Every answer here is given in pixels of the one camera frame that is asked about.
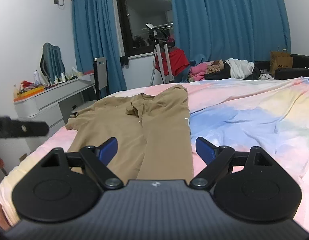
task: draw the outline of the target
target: khaki pants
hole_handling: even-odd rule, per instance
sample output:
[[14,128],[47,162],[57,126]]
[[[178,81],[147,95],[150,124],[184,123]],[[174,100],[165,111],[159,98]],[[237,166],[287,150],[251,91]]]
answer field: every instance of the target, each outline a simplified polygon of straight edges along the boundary
[[69,152],[87,145],[98,147],[110,137],[118,152],[108,168],[124,183],[129,179],[193,178],[188,120],[188,93],[181,85],[153,97],[109,97],[69,119],[78,130]]

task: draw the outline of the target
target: paper bag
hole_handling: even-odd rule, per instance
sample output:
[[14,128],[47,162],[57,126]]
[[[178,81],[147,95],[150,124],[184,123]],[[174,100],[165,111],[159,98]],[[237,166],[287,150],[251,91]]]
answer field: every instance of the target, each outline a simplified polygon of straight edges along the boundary
[[292,68],[292,65],[293,65],[293,57],[290,57],[289,53],[271,51],[270,72],[272,75],[274,75],[276,69]]

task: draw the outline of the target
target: orange tray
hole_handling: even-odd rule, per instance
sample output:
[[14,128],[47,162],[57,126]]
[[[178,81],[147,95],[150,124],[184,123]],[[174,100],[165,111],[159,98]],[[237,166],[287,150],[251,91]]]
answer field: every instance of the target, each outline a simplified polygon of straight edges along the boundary
[[30,91],[27,91],[27,92],[20,94],[20,96],[18,96],[18,98],[13,99],[13,101],[16,102],[16,101],[26,99],[26,98],[29,98],[29,97],[35,95],[35,94],[41,93],[43,91],[44,91],[44,87],[37,87],[35,89],[32,89]]

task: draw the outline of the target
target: chair backrest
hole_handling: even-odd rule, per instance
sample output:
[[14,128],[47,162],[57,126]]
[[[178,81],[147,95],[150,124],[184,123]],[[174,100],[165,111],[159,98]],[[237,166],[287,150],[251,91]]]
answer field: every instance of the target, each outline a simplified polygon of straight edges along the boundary
[[309,68],[309,56],[291,54],[293,57],[293,68]]
[[107,77],[107,60],[105,57],[95,58],[93,62],[93,70],[95,77],[95,87],[96,87],[96,98],[101,99],[100,89],[108,85]]
[[58,46],[53,46],[48,42],[43,45],[40,68],[43,75],[49,79],[51,84],[54,83],[55,76],[58,78],[61,77],[61,73],[65,69]]

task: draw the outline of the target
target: pile of clothes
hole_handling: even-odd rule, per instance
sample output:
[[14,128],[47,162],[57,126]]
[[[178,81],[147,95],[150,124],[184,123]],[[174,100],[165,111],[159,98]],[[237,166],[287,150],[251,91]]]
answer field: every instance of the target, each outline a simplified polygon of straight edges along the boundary
[[[168,64],[166,59],[166,54],[163,51],[161,51],[161,57],[162,57],[162,65],[164,70],[164,75],[168,76]],[[189,66],[189,61],[187,57],[185,56],[185,53],[182,49],[179,49],[178,47],[171,47],[169,48],[169,59],[171,64],[171,71],[173,76],[178,76],[182,71],[184,71]],[[158,57],[156,56],[156,69],[160,71],[159,64],[158,64]]]
[[274,76],[271,74],[271,72],[267,69],[261,70],[261,74],[259,77],[260,80],[268,80],[268,79],[274,79]]
[[227,78],[237,78],[245,80],[273,79],[268,73],[255,67],[253,62],[229,58],[228,60],[215,60],[200,63],[191,67],[189,72],[189,82],[201,80],[221,80]]

